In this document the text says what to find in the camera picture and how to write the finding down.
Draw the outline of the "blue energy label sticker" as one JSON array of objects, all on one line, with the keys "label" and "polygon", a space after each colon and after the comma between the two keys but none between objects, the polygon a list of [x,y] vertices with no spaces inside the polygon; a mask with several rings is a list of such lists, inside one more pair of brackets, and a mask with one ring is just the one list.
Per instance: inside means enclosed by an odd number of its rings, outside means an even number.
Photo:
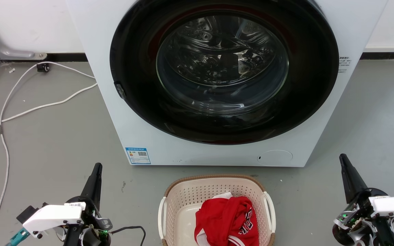
[{"label": "blue energy label sticker", "polygon": [[125,148],[131,165],[150,165],[151,161],[146,148]]}]

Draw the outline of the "red sports jersey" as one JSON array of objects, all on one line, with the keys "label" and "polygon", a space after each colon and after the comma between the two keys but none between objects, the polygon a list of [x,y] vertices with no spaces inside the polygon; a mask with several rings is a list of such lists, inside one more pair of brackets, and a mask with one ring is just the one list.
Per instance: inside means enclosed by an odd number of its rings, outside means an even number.
[{"label": "red sports jersey", "polygon": [[198,246],[259,246],[257,215],[245,196],[214,196],[203,202],[195,218]]}]

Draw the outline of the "small printed text label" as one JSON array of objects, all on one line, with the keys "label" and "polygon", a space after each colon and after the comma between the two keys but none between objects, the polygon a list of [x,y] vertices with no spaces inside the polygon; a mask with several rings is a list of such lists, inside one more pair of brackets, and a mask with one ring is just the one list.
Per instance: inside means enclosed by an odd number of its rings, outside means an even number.
[{"label": "small printed text label", "polygon": [[338,73],[346,73],[351,66],[352,60],[350,57],[347,56],[341,56],[339,57],[339,67],[338,67]]}]

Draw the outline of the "round white filter cover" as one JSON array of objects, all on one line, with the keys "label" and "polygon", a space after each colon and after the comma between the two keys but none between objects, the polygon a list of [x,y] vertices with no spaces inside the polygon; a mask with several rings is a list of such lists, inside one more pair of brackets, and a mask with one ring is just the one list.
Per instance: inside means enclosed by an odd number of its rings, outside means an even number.
[{"label": "round white filter cover", "polygon": [[270,167],[289,167],[291,166],[292,153],[285,150],[270,150],[257,157],[259,164]]}]

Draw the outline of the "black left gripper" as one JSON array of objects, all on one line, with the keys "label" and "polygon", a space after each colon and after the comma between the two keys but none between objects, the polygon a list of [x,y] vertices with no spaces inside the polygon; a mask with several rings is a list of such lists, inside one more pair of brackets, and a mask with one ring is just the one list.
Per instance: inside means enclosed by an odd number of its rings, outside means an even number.
[{"label": "black left gripper", "polygon": [[81,196],[74,197],[65,203],[68,206],[80,206],[82,212],[81,218],[75,223],[64,223],[64,229],[66,229],[64,246],[111,245],[108,230],[113,225],[110,219],[100,215],[102,173],[103,165],[96,163]]}]

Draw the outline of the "white front-load washing machine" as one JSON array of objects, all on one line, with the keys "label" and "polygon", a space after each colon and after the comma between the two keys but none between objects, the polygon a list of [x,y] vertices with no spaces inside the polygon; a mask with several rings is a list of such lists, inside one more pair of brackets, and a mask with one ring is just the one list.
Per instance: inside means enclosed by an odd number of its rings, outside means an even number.
[{"label": "white front-load washing machine", "polygon": [[324,104],[294,129],[259,142],[213,145],[184,140],[153,127],[116,90],[110,69],[111,40],[122,16],[136,1],[67,0],[67,6],[122,149],[146,148],[151,161],[148,166],[263,166],[258,163],[260,154],[285,150],[293,155],[290,167],[304,167],[388,3],[388,0],[314,0],[337,35],[339,57],[352,60],[348,71],[338,73]]}]

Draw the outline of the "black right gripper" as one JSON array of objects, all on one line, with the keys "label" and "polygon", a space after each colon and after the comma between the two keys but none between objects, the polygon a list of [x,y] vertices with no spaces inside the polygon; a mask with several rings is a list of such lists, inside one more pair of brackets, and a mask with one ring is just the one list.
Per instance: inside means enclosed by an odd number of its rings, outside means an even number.
[{"label": "black right gripper", "polygon": [[371,217],[369,202],[369,197],[389,195],[368,188],[346,154],[340,154],[339,161],[348,206],[333,221],[335,240],[343,246],[394,246],[394,217]]}]

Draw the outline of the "black round washer door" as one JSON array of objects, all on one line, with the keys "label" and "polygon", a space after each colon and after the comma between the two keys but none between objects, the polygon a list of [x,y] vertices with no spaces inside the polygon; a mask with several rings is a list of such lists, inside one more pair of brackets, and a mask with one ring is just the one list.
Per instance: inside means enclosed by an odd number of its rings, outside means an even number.
[{"label": "black round washer door", "polygon": [[136,0],[110,47],[116,90],[136,114],[213,145],[305,122],[330,95],[338,58],[314,0]]}]

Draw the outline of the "beige plastic laundry basket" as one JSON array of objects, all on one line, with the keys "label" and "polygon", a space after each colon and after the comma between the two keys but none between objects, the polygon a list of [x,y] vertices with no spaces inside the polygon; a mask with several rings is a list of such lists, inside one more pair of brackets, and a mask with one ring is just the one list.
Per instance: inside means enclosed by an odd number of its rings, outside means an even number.
[{"label": "beige plastic laundry basket", "polygon": [[203,175],[171,183],[158,208],[162,246],[198,246],[194,240],[197,210],[206,200],[227,192],[251,200],[257,213],[259,245],[274,246],[275,206],[265,187],[246,175]]}]

